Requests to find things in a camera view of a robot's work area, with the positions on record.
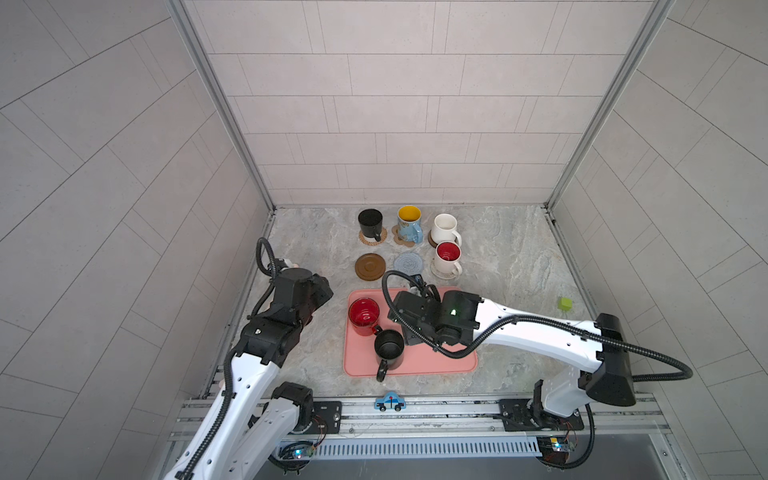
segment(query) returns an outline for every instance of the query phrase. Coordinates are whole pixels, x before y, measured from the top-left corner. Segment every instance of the red mug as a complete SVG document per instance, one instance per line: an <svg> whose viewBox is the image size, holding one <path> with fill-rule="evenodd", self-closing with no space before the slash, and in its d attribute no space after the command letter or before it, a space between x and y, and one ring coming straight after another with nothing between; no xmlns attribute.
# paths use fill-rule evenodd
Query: red mug
<svg viewBox="0 0 768 480"><path fill-rule="evenodd" d="M358 298L349 306L349 321L358 335L373 335L379 324L379 304L370 298Z"/></svg>

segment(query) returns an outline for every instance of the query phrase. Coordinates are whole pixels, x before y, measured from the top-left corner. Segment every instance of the woven coaster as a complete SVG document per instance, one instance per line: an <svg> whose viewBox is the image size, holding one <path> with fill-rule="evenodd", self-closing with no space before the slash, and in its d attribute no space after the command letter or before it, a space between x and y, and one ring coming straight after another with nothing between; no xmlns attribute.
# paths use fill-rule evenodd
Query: woven coaster
<svg viewBox="0 0 768 480"><path fill-rule="evenodd" d="M358 235L358 238L361 242L363 242L365 245L368 245L370 247L374 247L376 245L381 245L384 243L384 240L386 240L386 228L382 227L382 241L380 242L369 242L363 235L362 232L360 232L360 235Z"/></svg>

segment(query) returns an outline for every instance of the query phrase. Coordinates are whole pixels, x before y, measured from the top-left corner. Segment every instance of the brown coaster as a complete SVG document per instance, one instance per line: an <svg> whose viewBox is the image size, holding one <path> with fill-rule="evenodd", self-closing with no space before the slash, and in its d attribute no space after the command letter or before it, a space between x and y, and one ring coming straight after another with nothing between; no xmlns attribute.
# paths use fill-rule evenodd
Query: brown coaster
<svg viewBox="0 0 768 480"><path fill-rule="evenodd" d="M432 248L437 248L437 242L435 242L432 239L432 231L429 231L429 236L427 237L427 240L429 240L429 244L432 245Z"/></svg>
<svg viewBox="0 0 768 480"><path fill-rule="evenodd" d="M382 227L382 241L380 242L372 242L368 240L368 237L363 236L362 232L360 232L360 235L358 235L358 238L361 242L363 242L365 245L368 245L370 247L375 247L376 245L381 245L384 243L384 240L386 240L386 228Z"/></svg>
<svg viewBox="0 0 768 480"><path fill-rule="evenodd" d="M395 243L398 245L405 245L406 247L410 248L416 245L416 242L406 242L405 240L401 240L400 236L397 234L400 231L400 226L395 225L392 227L392 238L394 239Z"/></svg>
<svg viewBox="0 0 768 480"><path fill-rule="evenodd" d="M366 282L380 279L384 275L384 270L386 270L386 262L381 255L375 253L366 253L355 262L355 273Z"/></svg>

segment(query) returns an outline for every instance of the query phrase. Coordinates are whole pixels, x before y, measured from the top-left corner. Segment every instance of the black cable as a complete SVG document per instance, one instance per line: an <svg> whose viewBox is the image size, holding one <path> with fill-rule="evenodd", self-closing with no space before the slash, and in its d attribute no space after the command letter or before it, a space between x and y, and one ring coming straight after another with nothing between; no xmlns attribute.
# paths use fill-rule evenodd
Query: black cable
<svg viewBox="0 0 768 480"><path fill-rule="evenodd" d="M262 253L262 247L266 250L267 256L270 258L270 264L269 270L266 270L264 268L264 265L261 263L261 253ZM272 246L270 245L270 242L264 238L261 237L257 243L256 243L256 264L259 267L259 270L261 270L266 275L270 276L270 286L266 289L266 292L259 298L259 301L257 302L256 306L253 308L253 311L251 312L251 315L248 316L248 319L251 318L251 316L256 315L259 312L259 309L264 304L266 299L270 296L273 290L275 290L275 279L277 278L277 274L279 273L277 264L275 263L275 254L272 251ZM203 454L205 453L206 449L210 445L210 443L214 440L214 437L219 431L219 428L221 427L221 424L224 422L224 418L227 416L227 410L230 408L230 403L232 402L232 396L233 396L233 383L232 383L232 359L235 357L235 349L230 350L227 353L227 356L224 358L224 392L223 392L223 400L221 402L221 408L219 409L219 413L216 415L216 419L214 420L213 425L210 426L210 429L208 430L208 433L205 435L205 438L203 438L203 441L200 442L200 445L197 447L197 450L195 450L195 453L190 458L190 461L187 463L187 466L184 468L183 471L176 472L176 478L179 478L180 480L190 480L193 475L193 470L197 466L197 463L200 461L201 458L203 458Z"/></svg>
<svg viewBox="0 0 768 480"><path fill-rule="evenodd" d="M412 276L406 275L403 272L399 272L397 270L389 270L387 272L384 272L384 276L382 276L382 292L384 293L384 300L387 302L387 305L389 306L389 311L392 312L392 314L397 319L398 323L402 323L403 325L405 325L406 328L408 328L414 335L419 337L421 341L431 346L436 352L440 352L443 355L452 359L462 359L467 355L469 355L470 353L474 352L475 349L477 349L477 347L479 347L480 344L483 343L493 332L502 328L504 325L507 325L509 323L516 324L518 322L529 322L529 323L540 323L541 325L551 326L556 329L573 333L574 335L577 335L580 338L594 340L595 342L599 342L604 345L610 345L617 349L623 349L630 353L637 353L638 355L642 355L650 359L658 360L659 362L666 363L680 370L679 372L675 372L675 373L633 375L632 376L633 382L663 382L663 381L671 381L671 380L684 380L684 379L689 379L694 374L693 370L691 370L691 368L688 365L681 362L680 360L664 355L663 353L655 352L653 350L646 349L641 346L632 345L631 343L626 343L620 340L598 335L596 333L592 333L587 330L577 328L575 326L558 322L557 320L552 320L549 318L545 318L543 316L527 315L527 314L512 314L497 320L490 327L488 327L482 333L480 333L480 335L478 335L477 338L472 340L469 343L469 345L467 345L464 349L458 350L456 352L452 352L444 348L442 345L439 345L437 342L434 342L432 339L430 339L426 335L424 335L421 332L421 330L419 330L418 328L408 323L400 315L400 312L395 308L395 304L392 301L392 297L389 295L387 279L391 275L400 276L401 278L404 278L409 282L411 282L411 284L413 285L417 284L415 279Z"/></svg>
<svg viewBox="0 0 768 480"><path fill-rule="evenodd" d="M543 463L548 467L559 468L561 470L576 468L580 465L583 465L584 462L587 461L594 447L594 417L592 416L592 409L589 407L589 404L585 405L584 407L587 409L587 417L589 418L589 443L587 444L587 449L584 450L584 454L581 457L579 457L578 460L575 460L574 462L571 462L571 463L552 463L552 462L547 462L543 458L536 457L538 461L540 461L541 463Z"/></svg>

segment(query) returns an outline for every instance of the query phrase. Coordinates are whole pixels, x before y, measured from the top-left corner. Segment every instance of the blue toy car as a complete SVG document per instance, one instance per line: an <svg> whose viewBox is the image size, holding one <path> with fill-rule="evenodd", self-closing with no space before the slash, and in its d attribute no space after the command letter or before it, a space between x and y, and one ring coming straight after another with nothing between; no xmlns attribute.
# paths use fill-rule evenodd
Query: blue toy car
<svg viewBox="0 0 768 480"><path fill-rule="evenodd" d="M406 401L398 397L396 393L389 392L382 398L376 399L376 402L373 404L373 408L379 409L381 412L386 412L387 406L399 412L406 407Z"/></svg>

